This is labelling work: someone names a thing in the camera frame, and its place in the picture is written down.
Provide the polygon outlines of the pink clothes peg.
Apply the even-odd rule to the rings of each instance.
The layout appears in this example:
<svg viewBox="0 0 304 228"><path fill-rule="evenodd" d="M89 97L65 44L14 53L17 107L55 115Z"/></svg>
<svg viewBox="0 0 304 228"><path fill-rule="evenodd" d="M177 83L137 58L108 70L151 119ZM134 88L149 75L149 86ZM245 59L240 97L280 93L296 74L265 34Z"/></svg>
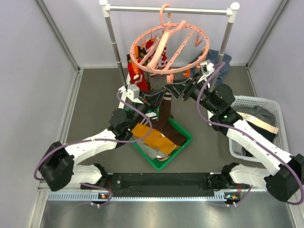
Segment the pink clothes peg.
<svg viewBox="0 0 304 228"><path fill-rule="evenodd" d="M173 83L173 81L174 81L174 75L173 74L167 75L167 83L170 84Z"/></svg>

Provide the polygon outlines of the pink round clip hanger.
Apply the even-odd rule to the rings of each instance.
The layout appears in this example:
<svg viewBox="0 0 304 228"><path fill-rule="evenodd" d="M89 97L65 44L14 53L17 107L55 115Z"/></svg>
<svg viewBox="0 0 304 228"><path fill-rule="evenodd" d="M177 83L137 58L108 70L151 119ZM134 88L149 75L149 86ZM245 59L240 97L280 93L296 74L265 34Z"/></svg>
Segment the pink round clip hanger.
<svg viewBox="0 0 304 228"><path fill-rule="evenodd" d="M206 60L209 51L210 41L206 32L201 28L189 24L187 21L171 22L164 20L164 13L171 5L165 3L159 10L160 24L150 30L142 33L130 47L130 58L136 69L145 72L170 75L179 72L190 72L192 68L199 68L201 63ZM170 58L164 57L165 51L172 37L187 30L189 33L185 36L181 44L176 48ZM205 46L197 59L185 66L174 68L173 63L182 53L189 41L194 41L194 47L198 48L201 43Z"/></svg>

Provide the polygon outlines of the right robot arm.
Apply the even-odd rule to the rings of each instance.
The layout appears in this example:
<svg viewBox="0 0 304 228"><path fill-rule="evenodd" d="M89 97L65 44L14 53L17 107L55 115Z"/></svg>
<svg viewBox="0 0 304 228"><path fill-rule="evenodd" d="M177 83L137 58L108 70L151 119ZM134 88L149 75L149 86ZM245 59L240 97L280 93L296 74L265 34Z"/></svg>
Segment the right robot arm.
<svg viewBox="0 0 304 228"><path fill-rule="evenodd" d="M290 205L300 205L304 199L291 202L298 191L304 192L304 157L281 150L263 135L258 133L248 121L237 113L231 105L235 101L232 89L226 84L218 85L213 91L207 89L208 83L188 78L185 81L166 84L166 88L177 99L196 100L197 111L206 108L213 115L206 122L215 131L220 131L229 139L236 141L255 156L264 168L231 164L222 171L222 183L227 188L246 184L250 187L267 190L275 199Z"/></svg>

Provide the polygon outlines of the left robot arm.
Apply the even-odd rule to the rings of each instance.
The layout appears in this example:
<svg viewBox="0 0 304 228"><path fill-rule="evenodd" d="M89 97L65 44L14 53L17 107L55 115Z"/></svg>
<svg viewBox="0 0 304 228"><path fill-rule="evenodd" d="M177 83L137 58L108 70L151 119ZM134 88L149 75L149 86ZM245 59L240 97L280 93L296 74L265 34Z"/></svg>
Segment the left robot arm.
<svg viewBox="0 0 304 228"><path fill-rule="evenodd" d="M116 93L119 106L112 113L110 126L81 141L51 144L35 168L34 178L45 181L51 191L61 190L69 184L105 187L108 177L100 166L81 165L81 162L101 152L148 138L153 128L146 114L159 107L165 94L164 87L142 92L136 86L122 86Z"/></svg>

